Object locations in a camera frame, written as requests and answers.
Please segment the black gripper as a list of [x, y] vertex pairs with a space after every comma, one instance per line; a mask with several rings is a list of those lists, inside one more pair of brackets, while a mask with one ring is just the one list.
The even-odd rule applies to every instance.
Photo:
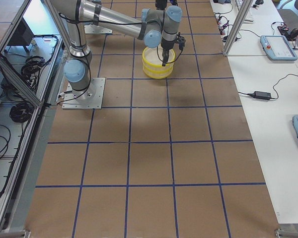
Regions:
[[169, 51], [171, 49], [173, 49], [174, 44], [176, 43], [176, 40], [167, 40], [165, 38], [162, 37], [161, 39], [161, 47], [163, 49], [162, 51], [162, 66], [166, 66], [166, 63], [168, 63], [168, 59], [169, 59]]
[[167, 0], [155, 0], [155, 7], [157, 10], [165, 10], [167, 7]]

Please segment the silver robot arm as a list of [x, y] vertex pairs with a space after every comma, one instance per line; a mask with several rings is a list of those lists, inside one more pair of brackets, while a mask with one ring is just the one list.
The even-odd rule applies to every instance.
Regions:
[[149, 49], [162, 48], [161, 66], [169, 62], [169, 52], [175, 44], [181, 44], [178, 28], [182, 9], [177, 5], [167, 9], [143, 9], [141, 20], [108, 9], [98, 1], [91, 0], [51, 0], [52, 12], [61, 36], [69, 40], [67, 45], [70, 58], [64, 66], [64, 76], [69, 82], [71, 98], [60, 101], [71, 108], [81, 106], [89, 109], [91, 103], [102, 100], [103, 89], [96, 86], [91, 77], [91, 38], [86, 36], [87, 25], [100, 26], [117, 31], [139, 41]]

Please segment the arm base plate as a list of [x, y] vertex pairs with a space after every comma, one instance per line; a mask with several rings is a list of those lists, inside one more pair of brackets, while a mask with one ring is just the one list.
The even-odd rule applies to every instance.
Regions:
[[85, 33], [89, 35], [108, 35], [112, 34], [112, 30], [98, 25], [89, 24], [84, 26]]
[[72, 91], [65, 95], [65, 102], [62, 104], [63, 110], [89, 110], [101, 109], [102, 100], [105, 88], [105, 78], [92, 78], [89, 89], [79, 98], [77, 91], [73, 91], [71, 85], [68, 83], [67, 90]]

